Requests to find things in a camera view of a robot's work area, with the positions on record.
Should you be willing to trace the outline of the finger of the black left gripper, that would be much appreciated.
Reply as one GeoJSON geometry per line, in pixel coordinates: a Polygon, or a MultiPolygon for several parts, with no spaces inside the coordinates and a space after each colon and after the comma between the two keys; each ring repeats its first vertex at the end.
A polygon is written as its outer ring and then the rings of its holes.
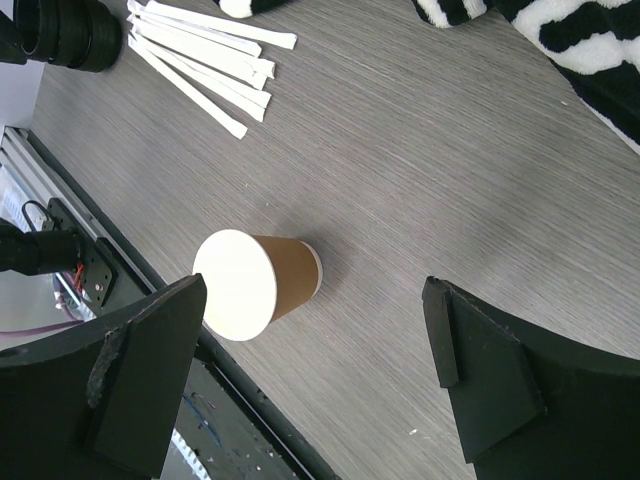
{"type": "Polygon", "coordinates": [[[22,50],[22,37],[4,12],[0,12],[0,62],[15,65],[27,63],[27,56],[22,50]]]}

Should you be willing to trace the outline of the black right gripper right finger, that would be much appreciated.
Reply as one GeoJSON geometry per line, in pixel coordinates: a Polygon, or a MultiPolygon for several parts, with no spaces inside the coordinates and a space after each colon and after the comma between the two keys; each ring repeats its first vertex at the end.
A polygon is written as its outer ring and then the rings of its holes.
{"type": "Polygon", "coordinates": [[[639,362],[427,278],[423,310],[464,460],[479,479],[636,479],[639,362]]]}

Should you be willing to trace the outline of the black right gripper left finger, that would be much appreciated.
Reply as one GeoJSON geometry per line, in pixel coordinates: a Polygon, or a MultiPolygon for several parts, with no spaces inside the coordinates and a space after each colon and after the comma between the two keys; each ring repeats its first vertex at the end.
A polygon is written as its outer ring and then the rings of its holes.
{"type": "Polygon", "coordinates": [[[202,276],[187,276],[2,351],[2,478],[159,477],[206,296],[202,276]]]}

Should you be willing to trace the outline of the brown paper coffee cup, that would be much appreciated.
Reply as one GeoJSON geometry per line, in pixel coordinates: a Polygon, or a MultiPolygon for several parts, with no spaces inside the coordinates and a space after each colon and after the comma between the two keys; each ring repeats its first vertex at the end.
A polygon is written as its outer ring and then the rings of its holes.
{"type": "Polygon", "coordinates": [[[201,244],[193,272],[207,289],[203,324],[235,342],[259,336],[311,300],[323,282],[320,257],[308,243],[233,229],[201,244]]]}

